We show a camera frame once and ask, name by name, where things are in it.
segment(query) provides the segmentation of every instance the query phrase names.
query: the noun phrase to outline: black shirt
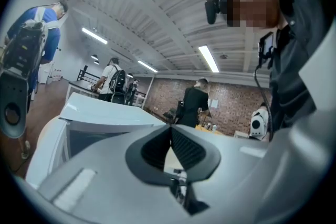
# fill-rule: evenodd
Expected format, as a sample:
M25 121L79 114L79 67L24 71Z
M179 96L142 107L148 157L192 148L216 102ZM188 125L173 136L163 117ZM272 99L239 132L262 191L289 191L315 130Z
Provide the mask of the black shirt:
M288 26L277 31L277 48L272 60L270 88L274 131L291 126L316 109L299 71L318 48L332 22L332 16L321 1L279 1Z
M197 125L198 109L208 110L208 94L198 87L187 88L184 92L184 114L177 124L195 128Z

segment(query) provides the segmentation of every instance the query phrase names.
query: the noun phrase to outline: hair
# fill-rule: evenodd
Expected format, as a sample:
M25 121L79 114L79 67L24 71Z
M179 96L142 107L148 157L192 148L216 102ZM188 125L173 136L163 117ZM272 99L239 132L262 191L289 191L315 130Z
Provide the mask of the hair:
M113 63L115 63L116 65L119 64L119 58L118 58L118 57L113 57L113 58L111 58L110 63L111 63L111 61L112 61Z
M204 86L208 84L208 80L206 78L200 78L197 82Z
M63 7L64 12L66 13L69 9L67 2L65 0L61 0L59 4Z

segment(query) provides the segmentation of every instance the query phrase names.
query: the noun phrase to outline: blue shirt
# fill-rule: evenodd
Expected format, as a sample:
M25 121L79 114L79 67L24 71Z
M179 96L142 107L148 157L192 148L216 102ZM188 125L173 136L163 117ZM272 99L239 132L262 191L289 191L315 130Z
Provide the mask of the blue shirt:
M27 20L34 19L37 8L31 8L24 12L19 19L17 19L7 32L9 39L12 39L19 32L20 26ZM43 21L46 23L57 20L55 11L52 8L46 8L43 14ZM44 47L45 54L43 59L52 61L55 55L55 51L58 46L58 42L61 36L59 28L49 29L48 38ZM31 73L31 77L28 79L29 89L28 93L31 93L36 86L38 75L38 68Z

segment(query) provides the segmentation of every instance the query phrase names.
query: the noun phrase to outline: fluorescent light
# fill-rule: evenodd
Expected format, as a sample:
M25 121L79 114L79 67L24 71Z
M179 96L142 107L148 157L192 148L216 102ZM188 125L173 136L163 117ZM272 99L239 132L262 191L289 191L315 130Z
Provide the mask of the fluorescent light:
M212 71L213 73L218 73L218 72L219 72L218 67L217 67L217 65L216 65L216 63L215 63L214 58L213 58L212 55L211 55L211 52L209 51L208 46L201 46L201 47L199 47L198 49L199 49L199 50L201 51L201 53L203 54L205 60L207 61L208 65L209 65L210 68L211 68L211 71Z
M96 34L90 32L89 30L85 29L84 27L82 28L82 31L86 34L88 34L91 37L94 37L95 39L99 40L100 42L104 43L105 45L107 44L107 41L105 39L102 39L101 37L97 36Z
M149 65L146 65L144 62L142 61L138 61L138 63L140 63L141 65L143 65L144 67L147 67L148 69L152 70L153 72L157 73L157 71L154 68L151 68Z

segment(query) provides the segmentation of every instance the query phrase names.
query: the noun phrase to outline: wooden floor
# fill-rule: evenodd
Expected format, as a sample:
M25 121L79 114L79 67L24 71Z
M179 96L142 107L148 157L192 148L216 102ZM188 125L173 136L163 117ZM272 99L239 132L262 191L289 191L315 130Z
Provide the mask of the wooden floor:
M27 116L27 139L30 142L30 156L36 148L38 136L43 127L52 118L59 115L64 104L68 88L68 81L60 80L49 85L39 85L34 101L31 102ZM23 163L19 143L16 139L5 136L0 131L0 150L5 162L12 171L17 170ZM21 168L15 172L16 175L25 177L30 158Z

